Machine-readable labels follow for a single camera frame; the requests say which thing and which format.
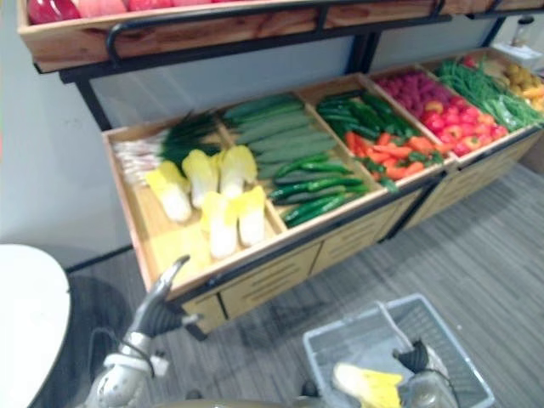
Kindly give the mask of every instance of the black metal frame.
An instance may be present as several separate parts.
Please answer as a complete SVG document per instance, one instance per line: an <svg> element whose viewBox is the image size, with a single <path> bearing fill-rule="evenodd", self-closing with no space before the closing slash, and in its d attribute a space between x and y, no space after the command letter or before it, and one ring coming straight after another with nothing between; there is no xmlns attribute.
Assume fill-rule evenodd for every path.
<svg viewBox="0 0 544 408"><path fill-rule="evenodd" d="M108 33L108 36L106 38L106 49L110 57L109 61L60 70L59 77L63 83L74 82L76 84L77 89L82 95L87 107L91 111L94 120L97 122L102 131L106 131L111 129L111 123L99 101L98 96L94 92L93 86L91 84L91 80L94 78L118 75L132 71L140 71L165 65L174 65L194 60L205 60L219 56L241 54L261 49L278 48L298 43L309 43L329 38L347 36L354 36L354 41L345 71L347 73L358 71L366 73L371 68L371 63L373 61L374 54L379 44L380 36L383 31L409 26L421 26L451 21L450 15L440 15L445 5L445 0L437 0L429 16L419 19L386 21L367 25L353 25L348 27L330 29L326 29L324 27L327 13L332 5L376 3L378 1L379 0L314 0L312 3L309 3L307 1L296 1L293 3L265 4L251 8L236 7L234 5L233 7L229 8L215 10L197 10L180 14L170 14L166 16L154 16L139 20L129 20L115 25L110 29ZM483 46L488 46L493 41L508 15L544 12L544 8L532 10L515 10L512 12L496 11L496 8L499 6L500 2L501 0L495 0L491 7L485 13L470 14L468 16L469 18L475 20L498 17L496 23L491 28L490 33L484 40ZM116 38L125 31L139 30L152 26L179 24L190 21L214 20L226 17L272 13L293 9L317 9L318 14L315 30L281 37L270 37L242 42L232 42L203 48L191 48L181 51L138 56L126 59L121 59L116 51ZM35 65L35 67L37 68L38 72L40 72L39 67L37 65ZM518 138L512 141L511 144L516 143L527 135L528 133L522 133L521 135L519 135ZM507 145L503 145L499 149L504 149L506 147ZM478 162L484 158L484 155L482 155L482 157L478 157L475 162ZM301 245L319 239L321 236L331 230L337 229L340 226L352 222L357 218L363 217L366 214L377 210L379 207L388 205L391 202L394 202L399 198L406 196L414 191L421 190L421 194L416 198L410 208L405 212L403 217L394 225L394 227L387 233L386 237L384 238L384 240L390 239L406 226L413 214L421 207L422 203L427 199L427 197L432 194L432 192L444 176L445 173L441 173L439 175L433 176L432 178L427 178L419 183L407 186L402 191L396 194L386 195L381 200L373 202L369 206L357 208L352 212L345 213L342 216L330 220L327 223L323 223L313 228L307 234L297 237L293 241L272 246L267 250L264 255L260 254L259 256L253 256L249 258L244 264L230 270L229 273L215 276L204 285L201 285L196 289L186 292L180 297L177 297L175 300L172 301L172 304L176 307L181 307L181 305L188 300L200 296L201 294L210 291L214 287L222 286L225 283L237 278L238 276L245 274L251 269L255 269L256 267L270 262L285 253L293 251L296 247L300 247ZM224 317L228 319L229 316L226 309L224 308L224 305L222 305L222 308ZM207 337L196 325L191 325L190 327L188 327L188 331L198 340L204 340Z"/></svg>
<svg viewBox="0 0 544 408"><path fill-rule="evenodd" d="M371 62L373 60L374 53L376 52L382 31L407 26L435 24L451 20L451 16L449 15L439 15L444 7L445 0L438 0L428 17L411 20L385 21L374 24L353 25L331 29L326 29L324 27L328 10L332 5L376 3L377 1L378 0L314 0L312 3L307 1L296 1L292 3L264 4L252 6L250 8L233 5L233 7L229 8L194 10L177 14L128 20L113 26L108 32L105 46L110 60L90 65L78 66L75 68L63 69L59 71L59 77L63 83L74 82L77 85L77 89L93 115L94 120L97 122L100 129L105 131L111 129L111 123L90 82L90 80L94 78L118 75L194 60L205 60L219 56L241 54L261 49L284 47L298 43L309 43L329 38L347 36L355 36L355 40L346 70L349 72L367 72L371 67ZM164 26L192 21L215 20L227 17L272 13L295 9L318 10L315 30L281 37L231 42L227 44L212 45L209 47L190 48L180 51L144 55L126 59L121 59L116 51L116 39L125 31L141 30L154 26Z"/></svg>

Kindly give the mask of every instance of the cucumber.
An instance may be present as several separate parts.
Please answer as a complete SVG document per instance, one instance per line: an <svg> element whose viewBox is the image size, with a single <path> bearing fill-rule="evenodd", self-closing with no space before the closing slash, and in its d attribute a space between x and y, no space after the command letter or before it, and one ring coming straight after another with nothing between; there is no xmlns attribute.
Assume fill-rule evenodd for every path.
<svg viewBox="0 0 544 408"><path fill-rule="evenodd" d="M331 102L321 102L317 105L316 110L321 111L345 111L349 108L348 100L344 101L331 101Z"/></svg>
<svg viewBox="0 0 544 408"><path fill-rule="evenodd" d="M257 163L276 163L297 160L305 156L316 155L332 149L336 144L337 142L331 139L316 142L311 145L303 144L298 147L269 150L266 153L257 156Z"/></svg>
<svg viewBox="0 0 544 408"><path fill-rule="evenodd" d="M342 173L316 173L305 171L290 172L283 177L274 178L274 183L277 185L302 183L304 181L313 181L321 179L329 179L333 177L342 177Z"/></svg>
<svg viewBox="0 0 544 408"><path fill-rule="evenodd" d="M292 204L301 204L303 202L317 200L318 198L334 196L336 194L342 194L346 192L346 187L343 185L335 185L327 189L313 191L313 192L303 192L287 197L278 198L274 200L276 206L290 206Z"/></svg>
<svg viewBox="0 0 544 408"><path fill-rule="evenodd" d="M374 129L377 132L385 128L382 118L369 105L352 100L350 108L353 115L359 119L361 125Z"/></svg>
<svg viewBox="0 0 544 408"><path fill-rule="evenodd" d="M359 121L351 116L351 115L321 115L323 116L323 119L325 119L327 122L333 121L333 122L342 122L342 123L353 123L354 125L359 124Z"/></svg>
<svg viewBox="0 0 544 408"><path fill-rule="evenodd" d="M285 166L280 167L280 170L278 170L278 173L275 174L275 177L283 177L290 172L298 170L301 166L307 163L326 162L327 160L329 160L329 155L321 152L317 155L305 156L295 161L289 161Z"/></svg>
<svg viewBox="0 0 544 408"><path fill-rule="evenodd" d="M340 139L343 139L344 134L346 134L346 132L349 130L348 126L342 122L332 121L331 123L329 123L329 126L331 126L334 133L336 133Z"/></svg>
<svg viewBox="0 0 544 408"><path fill-rule="evenodd" d="M313 211L323 207L326 203L333 200L335 197L336 195L332 197L322 197L318 200L303 204L302 206L298 206L296 208L293 208L292 210L285 211L281 214L281 218L286 223L293 222L295 218L300 218L305 214L312 213Z"/></svg>
<svg viewBox="0 0 544 408"><path fill-rule="evenodd" d="M236 140L236 144L247 145L251 142L256 142L257 140L264 139L287 130L307 128L311 122L312 118L305 115L278 116L275 119L262 122L259 124L259 126L243 132Z"/></svg>
<svg viewBox="0 0 544 408"><path fill-rule="evenodd" d="M398 193L399 192L399 187L397 186L397 184L395 184L395 182L389 178L389 177L386 177L386 176L382 176L380 178L380 181L378 182L379 184L381 184L383 187L385 187L386 189L388 189L388 191L390 193Z"/></svg>
<svg viewBox="0 0 544 408"><path fill-rule="evenodd" d="M378 113L385 113L386 115L391 115L393 113L391 106L389 106L387 102L377 97L376 95L372 95L371 93L364 92L360 96L360 98L363 99L365 103L373 107Z"/></svg>
<svg viewBox="0 0 544 408"><path fill-rule="evenodd" d="M391 133L391 134L397 134L398 129L393 123L389 123L385 125L385 127L383 128L383 131L387 133Z"/></svg>
<svg viewBox="0 0 544 408"><path fill-rule="evenodd" d="M268 150L275 150L281 148L291 148L299 145L308 145L323 140L330 140L331 135L325 132L312 132L311 130L298 135L297 137L276 137L270 136L269 138L258 140L252 143L249 148L257 153L264 153Z"/></svg>
<svg viewBox="0 0 544 408"><path fill-rule="evenodd" d="M317 131L311 127L311 126L301 126L296 127L293 129L287 129L282 132L274 133L266 138L255 140L254 142L251 142L247 145L250 150L261 150L262 147L260 147L261 144L266 145L268 143L268 140L274 139L274 140L290 140L295 139L300 136L304 136L309 133L316 133Z"/></svg>
<svg viewBox="0 0 544 408"><path fill-rule="evenodd" d="M354 125L352 123L346 123L345 127L348 130L353 130L354 132L360 134L363 138L376 141L380 137L380 133L374 129L369 129L366 126Z"/></svg>
<svg viewBox="0 0 544 408"><path fill-rule="evenodd" d="M291 161L279 161L273 164L259 165L257 178L259 180L272 179L278 170Z"/></svg>
<svg viewBox="0 0 544 408"><path fill-rule="evenodd" d="M270 95L261 99L245 102L228 109L223 117L226 119L232 119L238 116L245 116L252 114L256 111L267 109L274 105L283 104L292 100L295 100L295 96L290 93L281 93L279 95Z"/></svg>
<svg viewBox="0 0 544 408"><path fill-rule="evenodd" d="M265 119L258 120L258 121L250 121L250 122L241 123L235 126L235 128L240 133L246 133L253 130L254 128L262 127L265 123L291 121L291 120L294 121L301 117L306 117L309 119L311 116L308 116L306 112L303 110L296 110L294 112L286 112L286 113L280 113L279 115L269 116Z"/></svg>
<svg viewBox="0 0 544 408"><path fill-rule="evenodd" d="M330 100L345 100L345 99L351 99L355 98L357 96L360 96L363 93L360 89L353 89L351 91L346 91L342 93L337 93L336 95L328 95L323 100L328 102Z"/></svg>
<svg viewBox="0 0 544 408"><path fill-rule="evenodd" d="M389 132L386 129L385 131L388 133L393 133L398 136L405 136L408 138L414 134L417 134L416 130L410 125L410 123L404 121L401 117L395 115L394 113L390 115L382 113L380 116L388 124L388 126L392 126L394 128L393 132Z"/></svg>
<svg viewBox="0 0 544 408"><path fill-rule="evenodd" d="M340 116L351 116L351 112L347 105L341 106L325 106L317 109L317 113L322 116L325 115L340 115Z"/></svg>
<svg viewBox="0 0 544 408"><path fill-rule="evenodd" d="M254 123L270 119L273 116L278 116L283 113L303 111L303 102L300 100L293 100L280 105L274 105L268 109L258 110L245 116L238 116L230 121L235 125L241 125L244 123Z"/></svg>

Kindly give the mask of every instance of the produce bin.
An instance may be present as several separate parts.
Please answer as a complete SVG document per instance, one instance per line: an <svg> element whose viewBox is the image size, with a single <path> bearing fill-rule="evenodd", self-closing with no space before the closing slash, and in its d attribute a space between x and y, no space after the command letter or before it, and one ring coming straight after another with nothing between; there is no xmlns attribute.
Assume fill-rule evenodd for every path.
<svg viewBox="0 0 544 408"><path fill-rule="evenodd" d="M18 0L18 32L31 51L35 63L43 72L87 65L109 59L106 38L120 23L147 18L168 17L184 12L250 8L286 0L239 1L209 3L175 8L158 8L124 14L57 23L32 25L27 17L26 1ZM307 8L223 18L201 18L183 23L151 25L126 30L115 40L116 51L122 58L159 54L188 48L234 43L259 38L285 36L312 31L316 27L317 8L308 1Z"/></svg>
<svg viewBox="0 0 544 408"><path fill-rule="evenodd" d="M323 14L324 19L319 22L322 7L311 0L252 0L158 8L32 25L27 16L27 0L17 2L18 32L42 72L107 61L106 40L118 24L130 23L113 40L118 56L128 58L312 32L319 23L324 28L335 28L423 18L436 6L434 0L338 5L331 7L330 16ZM463 10L467 10L466 2L449 0L442 14L462 13ZM173 16L178 18L182 14L193 15L183 22L158 21ZM143 20L148 21L143 25L131 25Z"/></svg>
<svg viewBox="0 0 544 408"><path fill-rule="evenodd" d="M450 54L439 59L424 61L421 66L434 72L444 60L461 62L465 59L468 59L469 64L474 63L475 65L482 61L484 72L494 77L501 85L506 86L512 94L524 97L523 91L528 94L536 91L535 97L528 99L528 101L534 109L544 112L544 82L542 79L509 55L495 48L478 48L464 53Z"/></svg>
<svg viewBox="0 0 544 408"><path fill-rule="evenodd" d="M321 125L324 128L327 128L332 134L334 134L335 138L338 140L338 143L344 148L344 150L347 152L348 155L350 155L352 158L355 158L355 155L353 152L351 152L345 144L345 141L342 138L342 135L338 135L334 132L334 130L331 128L331 126L326 122L324 117L322 117L315 109L316 106L327 96L332 95L338 95L338 94L345 94L350 93L352 91L367 91L372 95L376 95L379 98L381 98L381 95L374 89L373 84L371 81L369 81L365 76L362 74L351 74L347 76L341 76L339 78L335 78L328 82L321 82L315 85L310 85L304 88L300 88L297 91L297 94L300 96L301 99L305 100L310 106L312 111L315 113L316 117L318 117L318 120L320 121ZM396 116L400 116L404 119L406 119L406 122L408 125L415 128L416 132L419 133L419 135L422 135L423 137L427 138L429 141L431 141L433 144L440 144L439 140L437 140L432 133L430 133L424 126L421 125L421 123L417 120L414 120L413 117L407 116L403 110L399 109L396 104L390 104L390 108L393 109L393 114ZM425 168L424 170L413 174L409 177L402 178L400 180L397 180L395 183L399 188L406 187L407 185L410 185L411 183L432 177L438 173L443 172L447 167L451 166L453 164L454 157L452 154L445 155L444 162L441 164L435 164L430 167ZM356 162L360 167L364 168L366 170L366 167L360 162Z"/></svg>
<svg viewBox="0 0 544 408"><path fill-rule="evenodd" d="M389 322L389 318L408 339L421 339L442 359L456 390L460 408L485 408L493 405L495 397L489 386L423 295L410 295L387 302L383 306L385 310L376 305L360 314L304 333L306 355L327 406L360 406L355 399L332 386L332 370L338 362L347 362L361 368L398 372L405 378L411 375L410 371L391 356L393 349L404 349L405 341Z"/></svg>
<svg viewBox="0 0 544 408"><path fill-rule="evenodd" d="M485 53L488 55L499 54L495 50L485 49L476 51L478 55ZM442 60L465 56L467 53L456 54L441 59L417 64L395 67L385 71L372 73L370 78L375 82L375 89L392 105L396 105L400 111L410 117L417 119L402 105L398 103L389 93L376 84L380 78L390 77L405 73L407 71L425 72L429 78L435 79L428 69L432 70ZM424 219L442 211L449 205L469 196L473 192L484 188L487 184L498 179L519 160L519 158L539 139L541 131L537 126L528 126L509 133L506 136L484 146L476 151L464 156L455 157L455 166L450 167L450 172L446 178L443 178L440 184L428 196L422 206L412 214L410 220L405 225L406 228L414 226Z"/></svg>
<svg viewBox="0 0 544 408"><path fill-rule="evenodd" d="M544 138L540 137L525 153L520 162L533 172L544 174Z"/></svg>
<svg viewBox="0 0 544 408"><path fill-rule="evenodd" d="M305 109L314 114L309 105ZM235 134L220 122L219 115L216 119L217 132L208 139L223 147L232 145ZM178 121L114 129L104 133L104 140L144 283L149 288L176 257L191 253L193 260L173 283L171 299L185 312L204 316L197 324L201 334L380 241L422 191L436 183L434 179L414 180L400 192L388 193L336 144L335 155L371 186L369 193L292 229L279 216L282 207L267 201L265 241L238 247L222 260L205 258L198 251L208 245L199 226L200 213L195 211L185 224L171 221L148 186L127 181L117 149L121 142L146 140ZM259 183L267 187L267 181Z"/></svg>

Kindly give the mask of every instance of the gray basket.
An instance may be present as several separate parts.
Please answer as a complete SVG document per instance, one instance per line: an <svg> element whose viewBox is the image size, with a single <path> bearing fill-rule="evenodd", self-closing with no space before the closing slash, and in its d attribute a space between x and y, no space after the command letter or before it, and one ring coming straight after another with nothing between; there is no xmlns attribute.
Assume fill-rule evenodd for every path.
<svg viewBox="0 0 544 408"><path fill-rule="evenodd" d="M430 302L421 294L385 303L396 326L410 339L421 338L433 348L448 369L460 408L486 408L495 397L467 353ZM338 362L378 371L412 373L392 356L403 350L405 340L389 323L378 305L304 333L304 348L323 399L333 408L360 408L360 402L332 386L332 369Z"/></svg>

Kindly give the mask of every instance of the wooden crate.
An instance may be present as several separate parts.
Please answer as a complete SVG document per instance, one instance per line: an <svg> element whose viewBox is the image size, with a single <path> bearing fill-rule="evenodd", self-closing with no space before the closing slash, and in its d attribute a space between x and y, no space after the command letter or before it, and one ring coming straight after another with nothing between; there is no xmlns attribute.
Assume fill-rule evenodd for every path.
<svg viewBox="0 0 544 408"><path fill-rule="evenodd" d="M354 157L353 153L348 150L344 142L338 137L338 135L334 133L332 128L319 115L319 113L317 113L315 107L327 95L341 94L354 90L366 90L372 94L375 94L376 96L382 97L382 95L374 88L373 82L360 73L340 76L327 82L320 82L315 85L309 85L307 87L300 88L296 91L298 97L304 100L311 107L311 111L313 112L321 126L325 128L329 133L334 135L337 142L343 147L345 154L349 155L350 157ZM420 132L421 135L427 137L433 143L440 143L440 141L431 132L429 132L428 129L424 127L416 118L414 118L413 116L407 116L405 114L405 110L400 109L402 107L400 107L397 103L391 103L389 99L387 99L387 102L389 102L395 114L404 117L418 132ZM421 179L432 177L435 174L440 173L446 168L452 166L454 164L454 160L455 157L452 154L449 154L448 157L445 158L444 165L431 166L429 168L426 168L422 172L414 174L413 176L403 178L397 181L396 184L399 188L404 188L409 184L420 181ZM368 173L366 168L361 163L359 163L358 161L356 161L356 163L358 167L362 168L366 173Z"/></svg>
<svg viewBox="0 0 544 408"><path fill-rule="evenodd" d="M521 164L530 168L533 172L544 174L544 138L531 146L527 153L521 158Z"/></svg>
<svg viewBox="0 0 544 408"><path fill-rule="evenodd" d="M540 138L542 131L530 135L499 153L478 161L472 166L453 172L444 178L414 213L405 228L413 227L423 220L455 204L487 184L507 173L519 158Z"/></svg>
<svg viewBox="0 0 544 408"><path fill-rule="evenodd" d="M435 6L436 2L434 0L390 0L379 3L332 5L326 16L325 28L428 17ZM468 2L466 0L449 0L445 2L441 14L465 13L467 6Z"/></svg>
<svg viewBox="0 0 544 408"><path fill-rule="evenodd" d="M306 110L310 115L315 115L315 111L308 104ZM191 252L196 247L206 246L207 238L198 226L197 212L186 224L173 223L163 213L149 187L127 183L116 158L114 145L126 140L145 139L171 127L178 120L123 127L104 134L114 180L147 288L176 257ZM233 135L222 124L218 128L218 133L209 137L218 138L224 146L232 145ZM345 146L338 143L334 154L366 180L371 186L370 193L292 229L287 229L283 224L278 214L280 209L267 201L265 242L250 248L238 248L235 254L220 261L210 259L204 264L189 263L182 269L173 283L171 299L180 304L187 313L204 315L204 319L197 324L203 332L210 332L223 324L225 319L246 313L307 279L311 271L317 271L314 263L318 254L321 254L318 268L329 266L331 263L324 264L325 252L320 249L325 245L326 251L330 252L334 251L335 242L341 244L332 232L343 227L346 222L338 220L350 217L351 224L342 229L342 236L345 236L348 230L353 230L354 223L357 222L354 218L356 214L364 213L363 224L357 225L371 229L372 233L364 239L355 237L354 241L360 243L353 245L349 253L338 254L336 260L383 238L421 193L423 186L413 187L409 195L392 196L376 184L363 167L351 161ZM387 206L380 207L382 202ZM238 270L241 272L222 280L225 274ZM220 283L209 286L212 279L219 279ZM198 295L192 296L193 292L198 292Z"/></svg>
<svg viewBox="0 0 544 408"><path fill-rule="evenodd" d="M117 23L182 12L250 8L271 3L266 0L212 3L32 25L27 17L26 0L17 1L18 32L43 72L108 60L105 40ZM274 0L274 3L289 2ZM308 3L307 8L288 11L125 31L116 40L116 50L126 58L312 31L316 27L318 12L311 1Z"/></svg>
<svg viewBox="0 0 544 408"><path fill-rule="evenodd" d="M483 13L493 4L493 0L472 0L466 13ZM502 0L496 11L538 9L544 6L542 0Z"/></svg>
<svg viewBox="0 0 544 408"><path fill-rule="evenodd" d="M372 73L370 74L370 78L372 80L377 80L381 77L387 77L403 71L419 70L427 72L430 77L438 80L431 71L437 68L443 60L461 58L467 54L471 54L475 57L485 56L489 59L490 71L488 73L490 74L496 72L497 64L505 65L512 62L505 55L493 48L482 48L453 55L450 54L420 64L393 67L384 71ZM409 117L413 121L417 121L408 110L398 104L397 101L381 87L375 83L374 87L390 104L397 105L398 109L403 111L406 117ZM449 175L441 180L440 184L433 190L433 193L429 195L422 206L413 214L405 228L410 228L419 224L424 219L433 216L435 213L438 213L471 195L473 192L484 188L487 184L498 179L510 170L515 162L517 162L540 138L541 132L536 132L536 128L532 131L531 129L532 127L519 129L516 132L508 134L504 138L496 140L492 144L462 157L452 154L455 157L455 160L454 165L448 167Z"/></svg>

